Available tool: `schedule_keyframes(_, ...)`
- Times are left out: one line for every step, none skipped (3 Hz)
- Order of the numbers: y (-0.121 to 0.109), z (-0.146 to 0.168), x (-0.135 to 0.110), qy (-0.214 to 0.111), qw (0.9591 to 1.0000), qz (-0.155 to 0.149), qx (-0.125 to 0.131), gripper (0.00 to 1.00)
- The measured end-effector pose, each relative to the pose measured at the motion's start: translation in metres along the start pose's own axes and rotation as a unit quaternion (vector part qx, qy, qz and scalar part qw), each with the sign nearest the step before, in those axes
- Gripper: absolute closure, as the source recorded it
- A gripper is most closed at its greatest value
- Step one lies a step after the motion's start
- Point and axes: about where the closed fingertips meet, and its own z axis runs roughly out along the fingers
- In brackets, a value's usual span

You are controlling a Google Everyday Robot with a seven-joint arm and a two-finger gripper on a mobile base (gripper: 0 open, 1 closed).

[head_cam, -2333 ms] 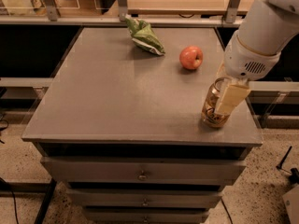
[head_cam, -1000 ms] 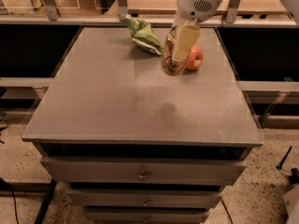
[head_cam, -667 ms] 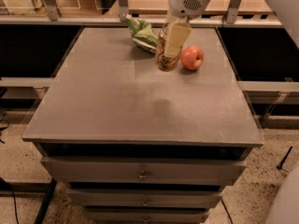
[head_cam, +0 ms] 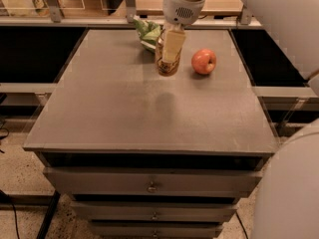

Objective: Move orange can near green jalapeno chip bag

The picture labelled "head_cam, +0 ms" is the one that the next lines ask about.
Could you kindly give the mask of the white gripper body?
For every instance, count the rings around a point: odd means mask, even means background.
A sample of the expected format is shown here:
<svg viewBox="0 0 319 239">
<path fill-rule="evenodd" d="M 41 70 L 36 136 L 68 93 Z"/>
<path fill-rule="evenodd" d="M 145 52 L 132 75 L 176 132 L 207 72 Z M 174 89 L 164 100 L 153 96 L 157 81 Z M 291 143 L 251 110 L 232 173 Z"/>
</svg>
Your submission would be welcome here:
<svg viewBox="0 0 319 239">
<path fill-rule="evenodd" d="M 164 18 L 171 24 L 191 25 L 194 23 L 205 0 L 163 0 Z"/>
</svg>

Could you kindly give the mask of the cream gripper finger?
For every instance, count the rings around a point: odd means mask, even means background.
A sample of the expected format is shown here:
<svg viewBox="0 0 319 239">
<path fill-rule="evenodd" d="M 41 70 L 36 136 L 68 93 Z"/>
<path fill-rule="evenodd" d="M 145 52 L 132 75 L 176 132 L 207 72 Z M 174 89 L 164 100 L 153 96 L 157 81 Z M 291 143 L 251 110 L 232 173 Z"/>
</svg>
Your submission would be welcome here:
<svg viewBox="0 0 319 239">
<path fill-rule="evenodd" d="M 186 38 L 183 27 L 180 24 L 165 25 L 164 33 L 164 57 L 172 61 L 180 52 Z"/>
</svg>

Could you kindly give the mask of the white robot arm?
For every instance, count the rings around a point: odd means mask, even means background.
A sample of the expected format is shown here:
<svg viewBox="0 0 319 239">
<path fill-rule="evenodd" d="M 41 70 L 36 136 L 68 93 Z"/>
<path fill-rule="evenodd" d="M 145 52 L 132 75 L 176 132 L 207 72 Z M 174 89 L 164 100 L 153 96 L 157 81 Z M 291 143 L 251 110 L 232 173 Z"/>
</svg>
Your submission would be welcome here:
<svg viewBox="0 0 319 239">
<path fill-rule="evenodd" d="M 241 0 L 268 41 L 239 35 L 256 82 L 306 83 L 318 91 L 319 0 Z M 319 239 L 319 120 L 299 129 L 270 159 L 257 191 L 250 239 Z"/>
</svg>

